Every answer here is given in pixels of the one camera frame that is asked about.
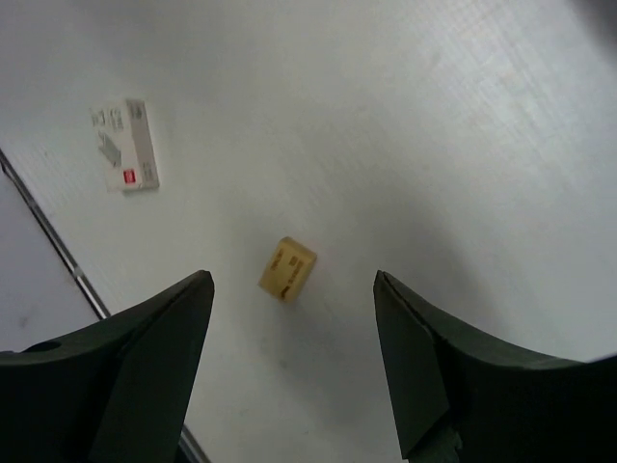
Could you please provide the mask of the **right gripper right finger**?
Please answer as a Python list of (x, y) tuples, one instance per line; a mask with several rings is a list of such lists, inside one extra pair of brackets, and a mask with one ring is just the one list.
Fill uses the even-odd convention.
[(374, 305), (407, 462), (612, 462), (616, 360), (577, 362), (473, 327), (378, 272)]

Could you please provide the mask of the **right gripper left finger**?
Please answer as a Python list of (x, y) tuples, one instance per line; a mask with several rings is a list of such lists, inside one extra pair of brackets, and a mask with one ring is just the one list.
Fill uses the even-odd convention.
[(174, 461), (214, 294), (200, 270), (83, 329), (2, 352), (2, 461)]

